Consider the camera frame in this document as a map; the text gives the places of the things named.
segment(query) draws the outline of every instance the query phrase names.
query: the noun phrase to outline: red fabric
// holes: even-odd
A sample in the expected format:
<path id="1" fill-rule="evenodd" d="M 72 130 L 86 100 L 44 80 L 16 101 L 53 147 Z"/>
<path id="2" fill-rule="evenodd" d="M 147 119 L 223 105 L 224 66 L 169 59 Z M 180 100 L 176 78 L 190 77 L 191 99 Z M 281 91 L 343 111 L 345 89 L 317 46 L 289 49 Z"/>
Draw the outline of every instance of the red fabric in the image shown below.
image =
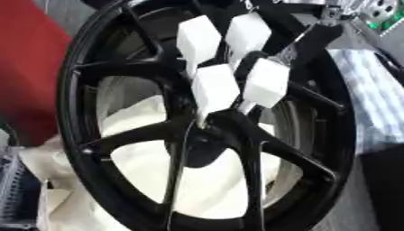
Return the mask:
<path id="1" fill-rule="evenodd" d="M 56 78 L 69 37 L 32 0 L 2 1 L 0 30 L 0 115 L 41 144 L 56 133 Z"/>

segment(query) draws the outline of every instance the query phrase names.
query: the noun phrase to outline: black wheel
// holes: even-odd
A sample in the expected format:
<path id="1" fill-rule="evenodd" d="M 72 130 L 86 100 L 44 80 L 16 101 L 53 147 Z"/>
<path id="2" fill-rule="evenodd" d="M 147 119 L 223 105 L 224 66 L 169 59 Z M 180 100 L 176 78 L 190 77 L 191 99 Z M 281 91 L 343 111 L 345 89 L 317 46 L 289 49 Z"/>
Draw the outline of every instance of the black wheel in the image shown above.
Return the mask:
<path id="1" fill-rule="evenodd" d="M 292 70 L 288 95 L 272 110 L 256 108 L 245 116 L 230 108 L 212 114 L 207 128 L 199 129 L 185 65 L 175 49 L 177 26 L 205 10 L 215 18 L 239 1 L 200 2 L 118 1 L 88 20 L 71 43 L 59 76 L 58 121 L 69 160 L 96 201 L 132 230 L 309 230 L 335 204 L 354 159 L 354 114 L 343 79 L 324 52 Z M 265 48 L 269 54 L 304 30 L 289 14 L 276 13 L 267 21 L 274 32 Z M 224 52 L 218 59 L 225 57 Z M 163 96 L 166 120 L 101 135 L 97 98 L 108 77 L 153 83 Z M 275 136 L 257 125 L 264 120 L 276 122 Z M 156 140 L 164 141 L 170 154 L 161 203 L 135 188 L 111 158 L 122 146 Z M 209 219 L 174 210 L 182 170 L 208 165 L 225 148 L 233 149 L 243 166 L 245 214 Z M 198 159 L 198 149 L 211 153 L 200 161 L 203 166 L 192 161 Z M 261 152 L 282 159 L 271 185 L 261 182 Z M 262 187 L 268 188 L 265 197 Z"/>

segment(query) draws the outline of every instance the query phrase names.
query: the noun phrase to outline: white fabric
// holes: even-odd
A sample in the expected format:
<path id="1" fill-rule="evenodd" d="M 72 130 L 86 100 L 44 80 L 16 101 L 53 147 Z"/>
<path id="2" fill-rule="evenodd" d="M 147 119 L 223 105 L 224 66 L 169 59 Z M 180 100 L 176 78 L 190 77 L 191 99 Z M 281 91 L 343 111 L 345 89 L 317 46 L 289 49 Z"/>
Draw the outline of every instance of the white fabric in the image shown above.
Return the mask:
<path id="1" fill-rule="evenodd" d="M 161 97 L 152 97 L 109 116 L 104 135 L 164 120 Z M 23 162 L 44 183 L 39 211 L 41 231 L 127 230 L 110 217 L 86 192 L 62 151 L 60 138 L 21 153 Z M 170 156 L 162 142 L 131 144 L 114 151 L 113 160 L 126 178 L 145 195 L 161 201 Z M 262 179 L 273 181 L 280 160 L 262 155 Z M 54 188 L 47 189 L 49 180 Z M 247 206 L 247 192 L 238 156 L 225 151 L 211 165 L 184 170 L 175 209 L 195 217 L 241 216 Z"/>

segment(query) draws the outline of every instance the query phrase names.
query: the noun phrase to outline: gray fabric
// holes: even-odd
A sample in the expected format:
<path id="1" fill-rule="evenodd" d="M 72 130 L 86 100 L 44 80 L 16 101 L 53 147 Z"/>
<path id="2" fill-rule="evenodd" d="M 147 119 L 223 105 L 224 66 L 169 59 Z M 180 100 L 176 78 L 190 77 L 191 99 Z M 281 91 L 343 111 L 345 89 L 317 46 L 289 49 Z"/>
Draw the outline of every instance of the gray fabric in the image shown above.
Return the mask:
<path id="1" fill-rule="evenodd" d="M 330 51 L 343 73 L 356 119 L 356 153 L 404 142 L 404 88 L 371 51 Z"/>

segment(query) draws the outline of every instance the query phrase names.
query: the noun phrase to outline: foam block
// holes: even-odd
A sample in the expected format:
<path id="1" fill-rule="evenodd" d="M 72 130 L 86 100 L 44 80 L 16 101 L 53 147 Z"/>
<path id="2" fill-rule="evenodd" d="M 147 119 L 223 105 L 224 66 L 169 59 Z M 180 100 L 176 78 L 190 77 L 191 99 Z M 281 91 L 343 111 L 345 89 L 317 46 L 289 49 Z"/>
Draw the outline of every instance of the foam block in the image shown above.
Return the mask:
<path id="1" fill-rule="evenodd" d="M 222 36 L 205 16 L 179 24 L 177 47 L 187 61 L 187 72 L 195 76 L 197 65 L 215 57 Z"/>
<path id="2" fill-rule="evenodd" d="M 273 60 L 259 59 L 250 72 L 244 100 L 272 108 L 288 90 L 289 67 Z"/>
<path id="3" fill-rule="evenodd" d="M 202 117 L 229 108 L 240 94 L 229 65 L 215 65 L 197 70 L 192 92 Z"/>
<path id="4" fill-rule="evenodd" d="M 234 60 L 242 59 L 248 52 L 260 51 L 271 37 L 271 29 L 257 14 L 236 16 L 230 22 L 225 41 L 234 53 Z"/>

